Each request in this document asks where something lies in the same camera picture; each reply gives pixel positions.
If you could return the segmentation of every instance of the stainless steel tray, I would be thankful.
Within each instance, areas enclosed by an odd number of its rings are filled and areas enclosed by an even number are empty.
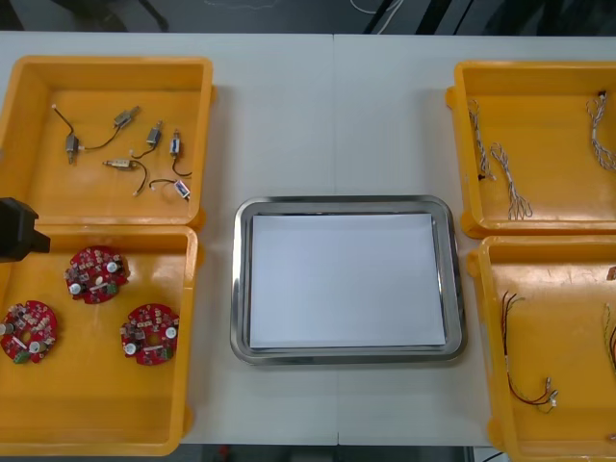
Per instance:
[[[311,215],[432,215],[445,344],[439,346],[250,347],[250,270],[252,218]],[[231,347],[236,356],[255,365],[342,364],[446,361],[466,344],[464,300],[451,211],[431,195],[313,196],[250,199],[238,210],[233,243]]]

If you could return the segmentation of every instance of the orange plastic bin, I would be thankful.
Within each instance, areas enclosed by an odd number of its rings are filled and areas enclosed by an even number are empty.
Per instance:
[[[200,226],[201,188],[212,100],[212,64],[205,58],[28,56],[13,68],[0,116],[0,197],[29,204],[41,224],[187,224]],[[77,154],[64,151],[69,133],[52,111],[56,104],[85,146],[114,132],[114,119],[140,106],[133,121],[109,145]],[[180,172],[190,201],[171,185],[146,188],[141,170],[118,171],[103,161],[130,158],[147,149],[158,120],[163,134],[156,150],[141,159],[149,179],[170,178],[169,142],[180,133]]]
[[[49,254],[0,265],[6,309],[35,299],[60,323],[39,364],[16,365],[0,352],[0,454],[163,455],[191,419],[186,393],[193,321],[197,237],[185,226],[40,226]],[[112,300],[73,300],[63,279],[84,247],[109,245],[126,257],[129,283]],[[148,302],[180,315],[174,357],[141,366],[124,357],[119,328]]]
[[[616,372],[606,347],[615,326],[616,281],[607,280],[614,262],[616,236],[490,237],[470,254],[492,407],[488,434],[511,460],[616,458]],[[523,300],[508,315],[505,359],[507,292]],[[550,377],[557,406],[545,414],[516,399],[507,371],[527,397],[540,396]]]
[[[447,90],[453,111],[464,201],[461,223],[473,238],[488,235],[616,232],[616,172],[599,165],[591,145],[586,103],[606,90],[597,137],[616,150],[616,63],[464,62]],[[479,180],[479,151],[468,103],[479,106],[479,131],[497,180]],[[498,142],[509,157],[518,193],[531,218],[508,219]]]

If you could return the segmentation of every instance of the table surface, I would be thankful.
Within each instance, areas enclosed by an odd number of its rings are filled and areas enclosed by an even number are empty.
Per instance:
[[[28,54],[197,55],[214,63],[186,443],[487,445],[475,290],[448,364],[248,366],[229,346],[233,216],[255,196],[434,194],[462,212],[444,91],[468,60],[616,60],[614,38],[0,33],[0,98]],[[477,245],[456,223],[464,268]]]

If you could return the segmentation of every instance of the white paper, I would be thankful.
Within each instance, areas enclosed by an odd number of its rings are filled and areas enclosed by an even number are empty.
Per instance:
[[[253,218],[251,347],[443,345],[432,217]]]

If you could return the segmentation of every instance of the round circuit board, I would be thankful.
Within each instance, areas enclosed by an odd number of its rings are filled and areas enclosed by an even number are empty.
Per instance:
[[[128,269],[119,253],[96,245],[83,249],[70,259],[64,280],[74,300],[83,299],[92,305],[116,296],[119,286],[128,282]]]
[[[138,364],[155,366],[173,357],[180,318],[165,305],[149,303],[128,315],[120,329],[124,356]]]
[[[44,303],[28,300],[9,308],[0,324],[0,345],[14,363],[33,363],[43,359],[56,343],[58,321]]]

